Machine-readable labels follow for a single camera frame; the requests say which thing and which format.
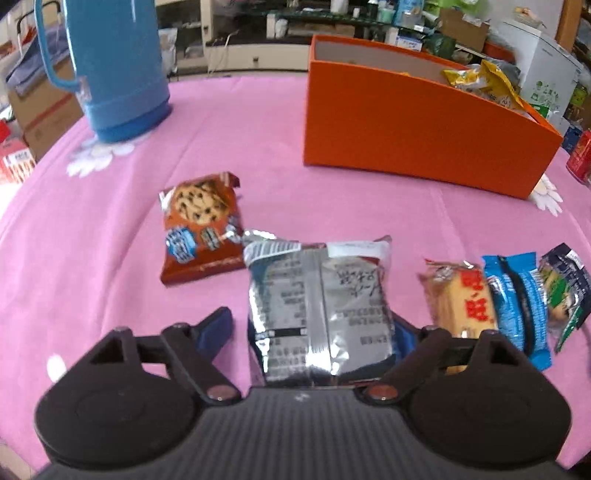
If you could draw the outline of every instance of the white appliance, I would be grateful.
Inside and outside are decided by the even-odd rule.
[[[521,97],[558,127],[583,66],[553,38],[516,20],[503,20],[499,33],[515,49]]]

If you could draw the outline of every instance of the red can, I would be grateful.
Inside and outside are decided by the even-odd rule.
[[[579,143],[574,148],[566,169],[579,182],[587,184],[591,176],[591,131],[586,130],[581,134]]]

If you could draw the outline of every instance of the green snack package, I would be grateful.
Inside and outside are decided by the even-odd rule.
[[[540,274],[548,295],[548,330],[558,339],[554,348],[558,353],[591,313],[591,277],[577,253],[566,244],[542,257]]]

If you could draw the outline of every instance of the orange box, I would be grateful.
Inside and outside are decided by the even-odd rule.
[[[562,137],[526,102],[534,120],[449,86],[444,69],[465,67],[382,43],[315,36],[304,163],[526,199]]]

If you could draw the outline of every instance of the white flower pattern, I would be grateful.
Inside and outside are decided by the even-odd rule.
[[[530,201],[534,202],[540,210],[548,210],[555,217],[562,213],[559,203],[562,197],[556,191],[556,186],[545,173],[530,194]]]
[[[86,177],[94,171],[107,168],[115,157],[129,155],[135,146],[150,136],[150,133],[140,137],[117,143],[103,143],[95,135],[84,140],[80,147],[72,154],[72,161],[67,166],[70,177]]]
[[[57,381],[66,374],[67,368],[63,358],[59,355],[52,355],[47,360],[47,375],[52,383]]]

